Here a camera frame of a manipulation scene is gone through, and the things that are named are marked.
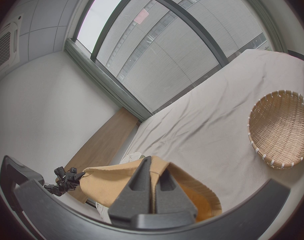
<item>yellow cloth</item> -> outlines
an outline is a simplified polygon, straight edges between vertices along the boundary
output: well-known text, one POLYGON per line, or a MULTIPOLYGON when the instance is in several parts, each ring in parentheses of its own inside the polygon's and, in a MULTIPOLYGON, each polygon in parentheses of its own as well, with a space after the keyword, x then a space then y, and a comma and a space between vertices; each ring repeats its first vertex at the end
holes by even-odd
MULTIPOLYGON (((80 180, 83 193, 103 206, 110 207, 142 159, 114 166, 86 168, 85 175, 80 180)), ((198 209, 197 222, 222 213, 221 203, 212 190, 175 164, 166 162, 157 156, 152 156, 150 166, 153 211, 155 210, 155 186, 166 168, 198 209)))

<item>basket rim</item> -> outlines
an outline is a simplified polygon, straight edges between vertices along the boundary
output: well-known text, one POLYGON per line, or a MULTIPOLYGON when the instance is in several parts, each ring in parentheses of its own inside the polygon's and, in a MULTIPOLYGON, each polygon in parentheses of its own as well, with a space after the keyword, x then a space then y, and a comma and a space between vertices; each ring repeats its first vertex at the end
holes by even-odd
MULTIPOLYGON (((264 95, 264 97, 262 97, 262 99, 263 98, 267 99, 268 97, 274 98, 273 95, 278 95, 279 96, 279 94, 289 94, 288 92, 291 93, 292 97, 293 96, 298 97, 298 99, 302 100, 302 104, 304 104, 304 97, 300 93, 297 93, 297 92, 292 91, 292 90, 291 91, 289 91, 289 90, 277 90, 277 91, 274 91, 274 92, 270 92, 269 94, 264 95)), ((274 159, 271 159, 271 158, 267 157, 267 155, 265 153, 263 153, 259 149, 259 147, 255 144, 255 142, 253 141, 252 136, 251 136, 251 131, 250 131, 250 120, 251 120, 251 115, 253 113, 253 109, 256 107, 258 102, 256 102, 254 104, 253 108, 250 111, 249 117, 247 119, 248 138, 250 139, 252 147, 254 148, 255 152, 262 157, 263 161, 268 163, 270 166, 277 167, 277 168, 280 168, 280 169, 292 168, 294 165, 297 165, 298 163, 300 163, 304 159, 304 155, 300 159, 298 159, 297 161, 294 161, 292 163, 283 163, 283 162, 275 161, 274 159)))

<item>air vent grille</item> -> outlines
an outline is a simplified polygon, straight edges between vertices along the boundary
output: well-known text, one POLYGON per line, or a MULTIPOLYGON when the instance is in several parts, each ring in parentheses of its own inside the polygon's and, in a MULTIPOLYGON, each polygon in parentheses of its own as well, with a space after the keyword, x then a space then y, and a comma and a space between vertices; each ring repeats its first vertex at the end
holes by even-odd
POLYGON ((0 38, 0 66, 10 59, 10 32, 0 38))

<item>sky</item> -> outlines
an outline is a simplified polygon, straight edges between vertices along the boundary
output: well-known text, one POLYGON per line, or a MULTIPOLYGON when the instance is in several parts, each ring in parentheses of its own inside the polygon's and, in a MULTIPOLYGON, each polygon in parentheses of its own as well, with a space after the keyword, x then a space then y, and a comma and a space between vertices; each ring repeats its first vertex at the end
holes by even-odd
POLYGON ((98 36, 106 21, 121 0, 95 0, 80 28, 78 40, 93 51, 98 36))

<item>bed sheet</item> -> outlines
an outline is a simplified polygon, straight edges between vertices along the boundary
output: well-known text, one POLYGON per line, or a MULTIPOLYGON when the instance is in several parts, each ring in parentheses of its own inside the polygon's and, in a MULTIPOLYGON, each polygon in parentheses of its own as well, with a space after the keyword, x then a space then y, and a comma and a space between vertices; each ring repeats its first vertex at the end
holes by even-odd
POLYGON ((270 168, 255 153, 247 134, 247 118, 258 99, 284 89, 304 96, 304 61, 246 50, 144 121, 125 155, 140 152, 175 163, 213 190, 223 211, 248 198, 269 178, 284 177, 294 184, 302 166, 285 172, 270 168))

